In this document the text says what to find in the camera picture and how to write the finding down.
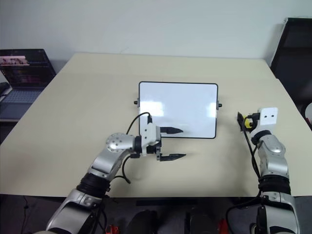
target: yellow part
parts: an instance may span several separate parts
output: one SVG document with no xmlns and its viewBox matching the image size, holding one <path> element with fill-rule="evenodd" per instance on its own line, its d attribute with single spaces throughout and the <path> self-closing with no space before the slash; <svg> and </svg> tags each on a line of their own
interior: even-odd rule
<svg viewBox="0 0 312 234">
<path fill-rule="evenodd" d="M 247 128 L 251 128 L 250 123 L 251 123 L 251 122 L 250 122 L 249 119 L 247 118 L 246 121 L 245 121 L 245 127 L 246 127 L 246 129 L 247 129 Z"/>
</svg>

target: laptop screen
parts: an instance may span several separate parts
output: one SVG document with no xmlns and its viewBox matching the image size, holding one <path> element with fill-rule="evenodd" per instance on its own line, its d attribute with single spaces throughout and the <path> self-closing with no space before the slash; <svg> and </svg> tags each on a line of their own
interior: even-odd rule
<svg viewBox="0 0 312 234">
<path fill-rule="evenodd" d="M 56 75 L 43 49 L 0 50 L 0 70 L 13 88 L 44 88 Z"/>
</svg>

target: beige table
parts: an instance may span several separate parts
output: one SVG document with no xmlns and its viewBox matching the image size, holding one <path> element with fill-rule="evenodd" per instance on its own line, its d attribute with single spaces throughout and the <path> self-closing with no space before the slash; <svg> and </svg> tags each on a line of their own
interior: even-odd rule
<svg viewBox="0 0 312 234">
<path fill-rule="evenodd" d="M 312 195 L 312 132 L 279 80 L 260 59 L 76 54 L 39 96 L 0 147 L 0 192 L 66 196 L 112 133 L 138 113 L 133 101 L 146 81 L 215 82 L 215 139 L 164 139 L 162 151 L 186 153 L 172 162 L 131 159 L 132 181 L 112 182 L 116 197 L 253 196 L 257 178 L 237 111 L 279 108 L 275 134 L 286 146 L 293 195 Z M 137 123 L 132 134 L 137 134 Z"/>
</svg>

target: laptop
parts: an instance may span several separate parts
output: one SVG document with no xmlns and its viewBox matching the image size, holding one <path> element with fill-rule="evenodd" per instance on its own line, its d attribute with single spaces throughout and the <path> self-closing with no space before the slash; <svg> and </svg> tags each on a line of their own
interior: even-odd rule
<svg viewBox="0 0 312 234">
<path fill-rule="evenodd" d="M 43 49 L 0 50 L 0 70 L 12 87 L 0 102 L 0 121 L 18 121 L 56 75 Z"/>
</svg>

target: laptop keyboard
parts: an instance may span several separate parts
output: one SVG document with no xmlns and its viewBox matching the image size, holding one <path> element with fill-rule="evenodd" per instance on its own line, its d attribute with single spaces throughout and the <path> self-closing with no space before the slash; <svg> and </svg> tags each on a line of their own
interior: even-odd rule
<svg viewBox="0 0 312 234">
<path fill-rule="evenodd" d="M 41 91 L 12 90 L 2 101 L 10 103 L 33 103 Z"/>
</svg>

